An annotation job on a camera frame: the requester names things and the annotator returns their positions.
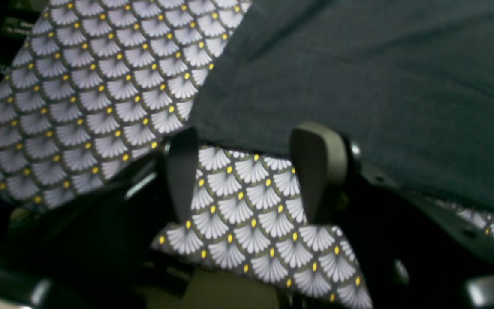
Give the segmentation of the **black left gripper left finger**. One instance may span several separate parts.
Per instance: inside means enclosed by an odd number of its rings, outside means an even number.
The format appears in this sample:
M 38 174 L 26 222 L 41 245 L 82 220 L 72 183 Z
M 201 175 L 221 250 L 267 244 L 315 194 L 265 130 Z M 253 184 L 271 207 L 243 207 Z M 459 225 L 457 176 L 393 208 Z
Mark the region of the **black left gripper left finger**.
M 190 217 L 196 184 L 199 139 L 196 129 L 187 127 L 167 137 L 166 183 L 176 221 Z

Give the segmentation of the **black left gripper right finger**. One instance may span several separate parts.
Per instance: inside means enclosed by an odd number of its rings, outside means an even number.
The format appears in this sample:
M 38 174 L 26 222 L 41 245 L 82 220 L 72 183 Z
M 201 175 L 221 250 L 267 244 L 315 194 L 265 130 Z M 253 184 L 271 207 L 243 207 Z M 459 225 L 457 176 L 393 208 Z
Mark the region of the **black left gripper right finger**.
M 349 176 L 348 138 L 318 122 L 304 122 L 291 131 L 289 152 L 308 223 L 331 223 Z

